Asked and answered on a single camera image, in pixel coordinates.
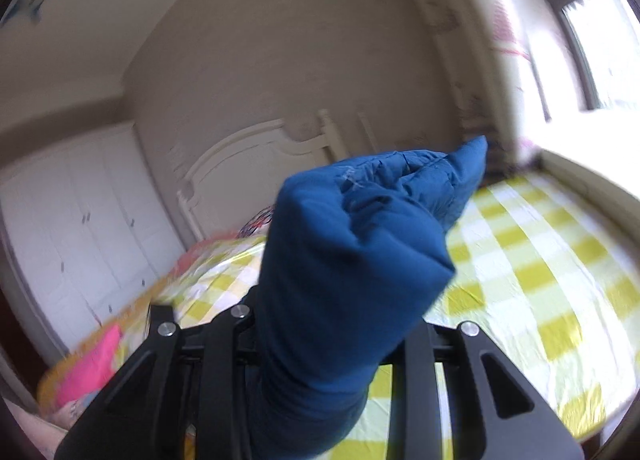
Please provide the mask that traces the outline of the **pink pillow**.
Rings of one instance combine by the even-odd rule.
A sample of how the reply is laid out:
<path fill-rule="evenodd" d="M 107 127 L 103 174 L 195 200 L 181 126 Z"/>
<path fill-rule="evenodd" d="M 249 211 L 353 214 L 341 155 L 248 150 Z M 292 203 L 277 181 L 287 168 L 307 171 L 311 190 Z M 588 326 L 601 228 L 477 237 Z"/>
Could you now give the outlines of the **pink pillow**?
<path fill-rule="evenodd" d="M 58 384 L 56 409 L 104 388 L 114 374 L 113 362 L 121 338 L 119 325 L 112 324 L 96 345 L 73 364 Z"/>

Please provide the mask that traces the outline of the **colourful patterned pillow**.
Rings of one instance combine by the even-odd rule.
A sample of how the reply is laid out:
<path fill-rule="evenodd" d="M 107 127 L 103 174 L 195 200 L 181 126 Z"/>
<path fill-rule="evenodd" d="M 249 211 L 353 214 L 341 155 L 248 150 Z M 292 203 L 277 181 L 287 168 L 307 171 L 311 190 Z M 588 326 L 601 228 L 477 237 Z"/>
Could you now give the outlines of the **colourful patterned pillow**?
<path fill-rule="evenodd" d="M 240 239 L 251 236 L 265 235 L 273 217 L 274 206 L 267 206 L 260 210 L 248 222 L 246 222 L 238 231 L 236 236 Z"/>

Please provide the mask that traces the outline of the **window with dark frame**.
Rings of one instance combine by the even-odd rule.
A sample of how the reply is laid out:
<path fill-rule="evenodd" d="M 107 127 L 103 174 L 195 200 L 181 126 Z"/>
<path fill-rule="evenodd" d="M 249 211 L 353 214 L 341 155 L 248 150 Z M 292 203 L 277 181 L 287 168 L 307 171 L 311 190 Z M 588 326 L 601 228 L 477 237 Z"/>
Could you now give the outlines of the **window with dark frame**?
<path fill-rule="evenodd" d="M 570 41 L 587 105 L 639 105 L 639 0 L 547 0 Z"/>

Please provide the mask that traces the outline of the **beige curtain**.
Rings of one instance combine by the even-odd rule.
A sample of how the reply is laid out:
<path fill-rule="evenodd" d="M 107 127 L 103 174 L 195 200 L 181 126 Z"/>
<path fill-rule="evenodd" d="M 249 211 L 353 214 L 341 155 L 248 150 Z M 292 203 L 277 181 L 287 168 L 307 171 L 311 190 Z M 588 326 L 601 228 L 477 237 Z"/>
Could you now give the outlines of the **beige curtain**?
<path fill-rule="evenodd" d="M 463 138 L 488 141 L 486 182 L 532 166 L 544 100 L 515 0 L 414 2 L 444 65 Z"/>

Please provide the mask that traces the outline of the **white bed headboard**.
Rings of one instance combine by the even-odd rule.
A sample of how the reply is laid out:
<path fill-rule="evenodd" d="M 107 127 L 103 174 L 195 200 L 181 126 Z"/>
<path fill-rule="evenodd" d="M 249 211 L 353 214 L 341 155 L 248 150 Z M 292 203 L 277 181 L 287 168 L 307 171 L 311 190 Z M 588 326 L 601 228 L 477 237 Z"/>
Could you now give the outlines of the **white bed headboard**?
<path fill-rule="evenodd" d="M 283 182 L 299 172 L 349 157 L 326 109 L 320 134 L 292 139 L 282 119 L 243 128 L 206 150 L 184 176 L 178 205 L 194 238 L 231 232 L 277 198 Z"/>

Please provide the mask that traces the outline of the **blue puffer jacket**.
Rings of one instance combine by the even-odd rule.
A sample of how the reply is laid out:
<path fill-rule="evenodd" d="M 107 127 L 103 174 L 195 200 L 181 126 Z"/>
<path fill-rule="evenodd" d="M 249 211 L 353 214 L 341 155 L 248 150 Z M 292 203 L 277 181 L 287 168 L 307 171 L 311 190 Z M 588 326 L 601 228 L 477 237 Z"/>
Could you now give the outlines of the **blue puffer jacket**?
<path fill-rule="evenodd" d="M 247 380 L 257 459 L 311 459 L 348 435 L 378 365 L 456 269 L 446 237 L 485 173 L 487 140 L 393 151 L 296 174 L 269 226 Z"/>

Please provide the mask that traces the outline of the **white wardrobe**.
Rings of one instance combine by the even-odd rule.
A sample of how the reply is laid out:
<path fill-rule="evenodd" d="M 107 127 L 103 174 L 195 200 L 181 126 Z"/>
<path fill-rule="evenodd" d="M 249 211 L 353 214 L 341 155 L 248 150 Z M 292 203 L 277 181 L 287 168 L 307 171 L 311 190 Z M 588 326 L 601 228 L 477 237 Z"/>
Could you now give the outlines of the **white wardrobe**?
<path fill-rule="evenodd" d="M 1 213 L 29 293 L 66 350 L 152 287 L 184 250 L 130 123 L 4 168 Z"/>

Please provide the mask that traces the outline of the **yellow white checkered bedsheet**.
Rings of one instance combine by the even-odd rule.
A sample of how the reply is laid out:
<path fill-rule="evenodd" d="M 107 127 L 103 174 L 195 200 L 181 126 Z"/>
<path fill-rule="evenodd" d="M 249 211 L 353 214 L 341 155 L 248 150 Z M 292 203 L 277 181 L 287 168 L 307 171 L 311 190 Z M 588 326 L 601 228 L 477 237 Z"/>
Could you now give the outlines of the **yellow white checkered bedsheet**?
<path fill-rule="evenodd" d="M 114 372 L 145 337 L 148 308 L 204 324 L 256 282 L 266 235 L 197 244 L 174 270 L 102 324 L 38 386 L 52 414 L 65 373 L 118 324 Z M 474 194 L 447 237 L 454 281 L 426 320 L 472 320 L 578 440 L 599 433 L 639 386 L 639 252 L 594 206 L 543 172 Z"/>

